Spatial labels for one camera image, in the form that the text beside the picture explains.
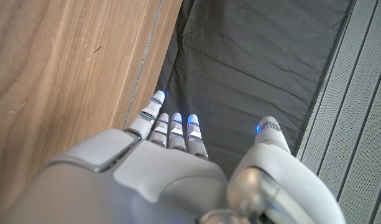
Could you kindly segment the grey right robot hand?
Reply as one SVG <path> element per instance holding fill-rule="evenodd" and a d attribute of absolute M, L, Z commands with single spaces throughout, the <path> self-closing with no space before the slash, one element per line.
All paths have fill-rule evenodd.
<path fill-rule="evenodd" d="M 195 114 L 161 112 L 156 91 L 124 130 L 54 157 L 1 223 L 344 223 L 327 186 L 263 118 L 230 177 L 211 162 Z"/>

